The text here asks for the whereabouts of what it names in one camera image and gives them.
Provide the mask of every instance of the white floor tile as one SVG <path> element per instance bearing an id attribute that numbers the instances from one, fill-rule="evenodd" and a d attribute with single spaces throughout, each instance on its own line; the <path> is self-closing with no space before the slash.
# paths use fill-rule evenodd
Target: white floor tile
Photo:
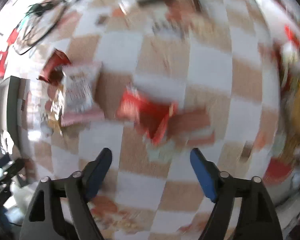
<path id="1" fill-rule="evenodd" d="M 231 94 L 231 55 L 192 41 L 188 81 Z"/>
<path id="2" fill-rule="evenodd" d="M 86 11 L 81 16 L 79 24 L 74 31 L 74 37 L 84 36 L 88 34 L 103 34 L 106 30 L 106 25 L 96 25 L 100 15 L 111 15 L 111 8 L 94 8 L 86 9 Z"/>
<path id="3" fill-rule="evenodd" d="M 264 148 L 259 152 L 253 152 L 251 156 L 250 167 L 245 175 L 245 179 L 251 179 L 253 176 L 263 178 L 271 159 L 271 152 Z"/>
<path id="4" fill-rule="evenodd" d="M 228 25 L 228 15 L 227 15 L 226 7 L 223 3 L 219 3 L 211 0 L 203 0 L 201 4 L 203 6 L 203 9 L 206 10 L 209 17 L 211 19 L 214 19 L 216 23 Z"/>
<path id="5" fill-rule="evenodd" d="M 198 208 L 198 212 L 210 213 L 212 212 L 213 208 L 214 203 L 211 202 L 209 198 L 205 197 Z"/>
<path id="6" fill-rule="evenodd" d="M 198 181 L 190 163 L 190 151 L 172 159 L 167 180 Z"/>
<path id="7" fill-rule="evenodd" d="M 131 31 L 105 33 L 99 41 L 94 59 L 105 69 L 133 73 L 143 41 L 141 33 Z"/>
<path id="8" fill-rule="evenodd" d="M 115 201 L 122 205 L 156 210 L 165 180 L 119 172 Z"/>
<path id="9" fill-rule="evenodd" d="M 244 30 L 230 27 L 232 54 L 253 63 L 260 69 L 261 59 L 258 52 L 258 38 L 249 35 Z"/>
<path id="10" fill-rule="evenodd" d="M 38 174 L 39 179 L 42 179 L 44 176 L 48 176 L 50 177 L 50 179 L 55 179 L 54 175 L 40 164 L 36 163 L 35 168 L 37 169 L 36 172 Z"/>
<path id="11" fill-rule="evenodd" d="M 223 144 L 224 141 L 221 140 L 215 142 L 212 146 L 199 147 L 199 150 L 202 152 L 207 161 L 217 164 L 221 155 Z"/>
<path id="12" fill-rule="evenodd" d="M 186 83 L 157 75 L 134 75 L 133 85 L 157 102 L 169 103 L 177 101 L 183 108 Z"/>
<path id="13" fill-rule="evenodd" d="M 279 74 L 274 66 L 262 70 L 262 104 L 275 110 L 279 109 Z"/>
<path id="14" fill-rule="evenodd" d="M 254 142 L 261 116 L 261 104 L 232 97 L 225 140 Z"/>
<path id="15" fill-rule="evenodd" d="M 244 0 L 223 0 L 223 2 L 229 9 L 249 18 L 249 11 Z"/>
<path id="16" fill-rule="evenodd" d="M 269 31 L 261 24 L 254 22 L 254 30 L 256 31 L 256 37 L 258 42 L 264 43 L 267 46 L 272 46 L 272 40 Z"/>
<path id="17" fill-rule="evenodd" d="M 51 145 L 53 173 L 59 178 L 67 178 L 79 170 L 78 155 Z"/>
<path id="18" fill-rule="evenodd" d="M 119 122 L 93 122 L 90 129 L 80 132 L 79 157 L 94 161 L 103 148 L 112 151 L 111 167 L 118 169 L 123 125 Z"/>
<path id="19" fill-rule="evenodd" d="M 166 234 L 176 233 L 180 227 L 191 224 L 194 215 L 195 213 L 166 212 L 158 210 L 155 214 L 151 231 Z"/>

